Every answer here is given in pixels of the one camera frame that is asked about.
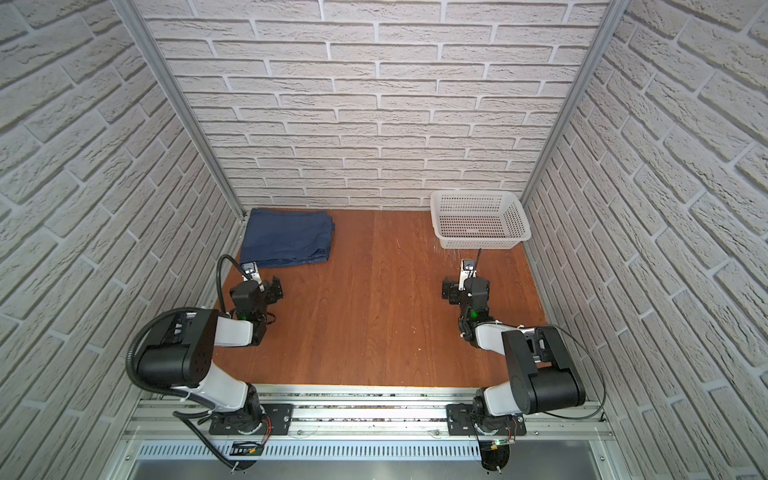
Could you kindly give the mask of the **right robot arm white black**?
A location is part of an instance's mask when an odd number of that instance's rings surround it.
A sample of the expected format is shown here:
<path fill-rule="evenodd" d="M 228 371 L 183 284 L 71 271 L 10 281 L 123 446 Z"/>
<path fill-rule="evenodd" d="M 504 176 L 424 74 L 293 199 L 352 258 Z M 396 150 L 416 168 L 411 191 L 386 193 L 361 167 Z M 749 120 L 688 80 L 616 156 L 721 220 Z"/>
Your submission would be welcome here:
<path fill-rule="evenodd" d="M 490 282 L 444 279 L 441 296 L 459 307 L 462 339 L 504 357 L 508 380 L 477 391 L 464 413 L 475 432 L 508 437 L 522 433 L 525 414 L 581 406 L 586 390 L 556 327 L 515 327 L 490 315 Z"/>

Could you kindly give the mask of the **blue denim trousers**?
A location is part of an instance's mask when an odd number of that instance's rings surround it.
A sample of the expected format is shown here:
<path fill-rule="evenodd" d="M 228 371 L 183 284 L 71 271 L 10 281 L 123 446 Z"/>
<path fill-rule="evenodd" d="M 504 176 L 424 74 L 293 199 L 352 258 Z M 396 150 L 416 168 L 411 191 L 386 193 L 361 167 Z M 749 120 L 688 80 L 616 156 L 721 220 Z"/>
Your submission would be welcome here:
<path fill-rule="evenodd" d="M 325 211 L 252 209 L 240 250 L 242 264 L 288 268 L 329 260 L 335 224 Z"/>

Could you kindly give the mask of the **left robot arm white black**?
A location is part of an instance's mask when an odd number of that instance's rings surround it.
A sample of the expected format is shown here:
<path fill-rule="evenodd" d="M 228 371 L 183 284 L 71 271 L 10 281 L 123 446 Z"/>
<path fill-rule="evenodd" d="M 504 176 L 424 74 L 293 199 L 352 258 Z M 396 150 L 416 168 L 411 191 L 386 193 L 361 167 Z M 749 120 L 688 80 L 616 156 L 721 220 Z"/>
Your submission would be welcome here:
<path fill-rule="evenodd" d="M 277 277 L 246 280 L 230 290 L 235 318 L 217 309 L 175 308 L 141 328 L 126 354 L 126 373 L 140 389 L 175 396 L 202 406 L 180 413 L 209 425 L 212 435 L 285 435 L 293 408 L 261 403 L 254 385 L 237 380 L 214 363 L 217 347 L 258 346 L 272 315 L 268 307 L 283 298 Z"/>

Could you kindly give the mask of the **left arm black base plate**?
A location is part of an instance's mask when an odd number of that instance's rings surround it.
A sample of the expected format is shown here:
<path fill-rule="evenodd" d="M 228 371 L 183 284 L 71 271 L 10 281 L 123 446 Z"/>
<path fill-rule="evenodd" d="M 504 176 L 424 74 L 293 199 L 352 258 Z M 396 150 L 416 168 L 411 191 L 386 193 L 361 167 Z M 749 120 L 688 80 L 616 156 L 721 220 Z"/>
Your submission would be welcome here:
<path fill-rule="evenodd" d="M 217 412 L 212 415 L 209 433 L 223 435 L 261 435 L 265 436 L 271 426 L 272 436 L 288 434 L 294 406 L 292 404 L 261 404 L 254 413 L 245 408 L 235 412 Z"/>

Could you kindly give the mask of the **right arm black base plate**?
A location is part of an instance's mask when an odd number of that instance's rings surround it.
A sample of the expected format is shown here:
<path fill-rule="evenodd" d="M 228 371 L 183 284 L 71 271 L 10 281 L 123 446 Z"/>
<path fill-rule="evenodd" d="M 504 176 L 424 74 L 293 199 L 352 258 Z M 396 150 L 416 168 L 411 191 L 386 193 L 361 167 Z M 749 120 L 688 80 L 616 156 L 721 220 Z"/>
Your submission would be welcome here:
<path fill-rule="evenodd" d="M 481 407 L 466 403 L 448 404 L 446 422 L 450 436 L 522 437 L 527 428 L 522 415 L 493 416 Z"/>

